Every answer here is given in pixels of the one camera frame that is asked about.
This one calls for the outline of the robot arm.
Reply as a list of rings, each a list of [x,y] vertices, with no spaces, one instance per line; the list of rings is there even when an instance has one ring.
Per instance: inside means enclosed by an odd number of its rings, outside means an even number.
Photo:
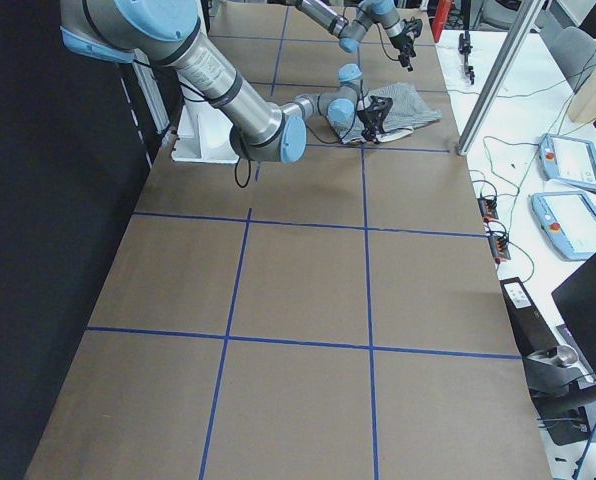
[[[380,25],[398,51],[397,62],[408,71],[413,70],[411,59],[416,56],[414,41],[422,33],[423,22],[416,18],[409,21],[402,19],[393,1],[361,1],[352,21],[323,1],[289,1],[288,4],[336,37],[339,46],[347,53],[356,52],[369,29]]]
[[[251,161],[293,163],[304,154],[305,122],[320,114],[355,122],[362,74],[347,65],[336,92],[302,95],[279,106],[266,101],[201,30],[194,1],[63,1],[61,32],[72,52],[131,63],[142,51],[154,67],[171,67],[232,123],[230,144]]]

